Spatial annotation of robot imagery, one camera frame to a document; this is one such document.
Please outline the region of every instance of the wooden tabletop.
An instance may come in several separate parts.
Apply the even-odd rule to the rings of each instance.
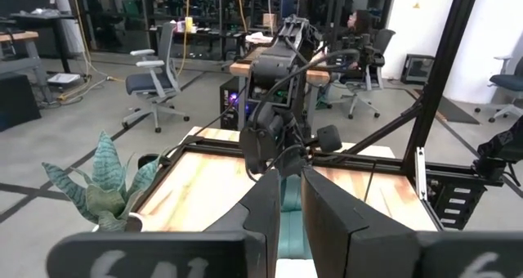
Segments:
[[[312,61],[323,56],[323,52],[318,53],[312,57]],[[230,65],[229,71],[232,75],[236,77],[248,77],[249,71],[251,70],[251,65],[241,64],[235,62]],[[318,86],[325,85],[330,81],[330,74],[326,71],[321,70],[307,70],[307,82],[313,83]]]
[[[194,127],[189,134],[198,130]],[[209,128],[199,136],[238,141],[239,132]],[[344,149],[351,146],[343,144]],[[385,146],[370,146],[360,155],[394,157]],[[369,173],[315,169],[363,199]],[[243,159],[186,152],[138,213],[145,219],[146,231],[202,231],[227,213],[253,185]],[[374,174],[367,203],[414,230],[437,230],[406,177]]]
[[[23,32],[23,33],[19,33],[19,34],[13,34],[13,39],[15,41],[25,40],[25,39],[30,39],[30,38],[38,38],[38,33],[28,31],[28,32]],[[11,36],[9,36],[8,34],[0,35],[0,42],[8,42],[8,41],[11,41]]]

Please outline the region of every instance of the white pot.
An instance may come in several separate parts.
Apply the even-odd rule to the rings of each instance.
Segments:
[[[144,218],[141,217],[141,215],[138,214],[138,213],[129,213],[129,217],[135,217],[138,220],[140,220],[140,222],[141,222],[141,232],[143,232],[144,231],[144,227],[145,227]],[[96,225],[94,228],[92,228],[92,232],[98,231],[98,227],[100,227],[100,226]]]

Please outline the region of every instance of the potted plant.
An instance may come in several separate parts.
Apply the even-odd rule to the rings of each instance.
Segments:
[[[64,192],[89,222],[93,231],[142,231],[143,220],[131,209],[149,188],[158,169],[159,157],[141,167],[126,187],[127,166],[122,166],[111,138],[102,132],[96,148],[92,176],[75,169],[87,187],[75,183],[54,164],[42,163],[51,183]]]

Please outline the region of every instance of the black box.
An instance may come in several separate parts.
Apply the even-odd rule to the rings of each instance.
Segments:
[[[407,54],[401,73],[402,83],[424,85],[434,65],[434,56]]]
[[[220,114],[226,111],[231,103],[234,103],[220,119],[220,128],[238,131],[238,91],[239,78],[234,77],[220,86]],[[256,107],[255,103],[249,102],[245,109],[245,119]]]
[[[27,76],[0,74],[0,132],[40,118]]]

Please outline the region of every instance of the gray office chair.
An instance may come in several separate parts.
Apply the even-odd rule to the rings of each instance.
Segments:
[[[335,101],[329,101],[328,104],[346,104],[348,102],[351,103],[351,107],[349,108],[349,114],[347,116],[348,119],[354,118],[354,109],[356,108],[356,105],[358,102],[361,102],[362,105],[366,105],[372,110],[374,110],[374,118],[379,118],[380,113],[378,108],[374,107],[370,101],[363,100],[360,96],[358,96],[358,92],[362,91],[372,91],[374,89],[383,89],[383,81],[382,81],[382,67],[385,65],[385,58],[383,57],[383,53],[385,53],[385,50],[387,49],[389,42],[392,39],[392,36],[394,36],[396,32],[390,30],[390,29],[380,29],[378,33],[376,34],[376,37],[374,38],[373,43],[373,49],[375,51],[374,53],[374,63],[370,65],[365,66],[364,70],[364,84],[362,82],[346,82],[345,87],[349,91],[349,95],[342,95],[342,98]],[[373,83],[371,70],[376,70],[376,82]],[[335,83],[339,83],[339,76],[334,76]]]
[[[496,118],[500,116],[506,118],[509,114],[515,114],[518,117],[523,115],[523,109],[514,105],[516,100],[523,99],[523,57],[517,63],[514,74],[507,74],[507,64],[512,59],[511,56],[495,57],[495,59],[503,61],[503,67],[501,73],[490,78],[492,83],[489,87],[499,87],[512,98],[512,102],[505,105],[485,105],[486,109],[496,110],[494,116],[489,119],[489,123],[495,122]],[[478,107],[474,111],[479,113],[481,109]]]
[[[129,128],[129,122],[143,115],[153,114],[154,131],[162,132],[162,128],[158,125],[158,112],[181,115],[186,122],[190,119],[186,113],[174,110],[174,105],[171,103],[171,99],[181,93],[176,68],[170,58],[174,26],[171,23],[163,24],[157,60],[147,59],[148,56],[154,54],[152,49],[131,52],[132,56],[142,57],[143,61],[138,61],[136,66],[148,69],[149,73],[128,76],[125,79],[127,94],[136,94],[140,98],[145,98],[149,107],[145,110],[135,109],[133,114],[125,117],[122,125],[126,129]]]

